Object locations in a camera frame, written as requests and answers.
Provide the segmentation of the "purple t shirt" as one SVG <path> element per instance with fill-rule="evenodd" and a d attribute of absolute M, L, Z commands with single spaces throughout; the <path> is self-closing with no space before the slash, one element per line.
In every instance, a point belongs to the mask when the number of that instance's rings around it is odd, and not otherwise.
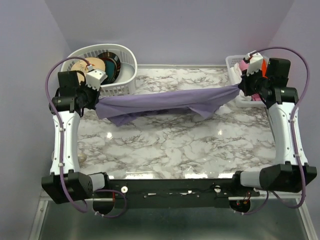
<path fill-rule="evenodd" d="M 239 95 L 237 85 L 218 88 L 168 91 L 161 93 L 104 97 L 96 105 L 96 115 L 122 126 L 143 115 L 190 110 L 203 119 Z"/>

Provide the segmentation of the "white rectangular tray basket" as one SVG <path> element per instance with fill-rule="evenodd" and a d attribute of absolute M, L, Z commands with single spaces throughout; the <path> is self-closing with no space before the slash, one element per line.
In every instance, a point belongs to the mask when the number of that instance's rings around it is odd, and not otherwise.
<path fill-rule="evenodd" d="M 230 55 L 225 59 L 228 77 L 231 85 L 238 85 L 241 78 L 239 63 L 243 60 L 244 55 Z M 251 96 L 245 96 L 242 91 L 234 99 L 235 105 L 239 108 L 264 108 L 265 104 L 262 101 L 253 101 Z"/>

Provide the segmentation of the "white oval dish basket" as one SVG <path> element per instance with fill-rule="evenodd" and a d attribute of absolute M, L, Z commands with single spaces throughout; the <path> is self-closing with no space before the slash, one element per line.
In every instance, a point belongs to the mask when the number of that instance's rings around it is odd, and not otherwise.
<path fill-rule="evenodd" d="M 100 97 L 132 95 L 136 91 L 137 60 L 133 52 L 120 44 L 95 44 L 80 48 L 70 57 L 97 58 L 104 53 L 116 55 L 121 63 L 119 75 L 111 84 L 102 84 Z"/>

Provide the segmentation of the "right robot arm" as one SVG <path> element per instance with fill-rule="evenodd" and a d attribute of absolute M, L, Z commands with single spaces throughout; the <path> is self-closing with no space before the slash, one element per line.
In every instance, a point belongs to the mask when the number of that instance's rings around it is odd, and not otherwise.
<path fill-rule="evenodd" d="M 242 72 L 239 89 L 245 96 L 258 94 L 266 107 L 275 142 L 274 165 L 260 171 L 243 171 L 230 183 L 230 191 L 241 196 L 248 187 L 265 191 L 298 193 L 316 176 L 304 154 L 298 124 L 298 91 L 288 87 L 291 62 L 270 58 L 263 70 L 264 57 L 255 53 L 243 59 L 248 67 Z"/>

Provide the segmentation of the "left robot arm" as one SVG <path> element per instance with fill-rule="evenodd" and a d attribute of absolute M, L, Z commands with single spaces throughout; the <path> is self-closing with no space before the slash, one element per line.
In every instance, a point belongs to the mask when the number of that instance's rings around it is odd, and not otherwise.
<path fill-rule="evenodd" d="M 81 117 L 85 109 L 96 108 L 101 83 L 107 75 L 100 69 L 93 69 L 84 74 L 84 81 L 79 81 L 79 74 L 76 70 L 59 72 L 59 87 L 49 99 L 54 122 L 54 152 L 49 175 L 41 179 L 41 186 L 56 204 L 84 201 L 94 192 L 104 198 L 111 191 L 106 173 L 81 173 L 78 160 Z"/>

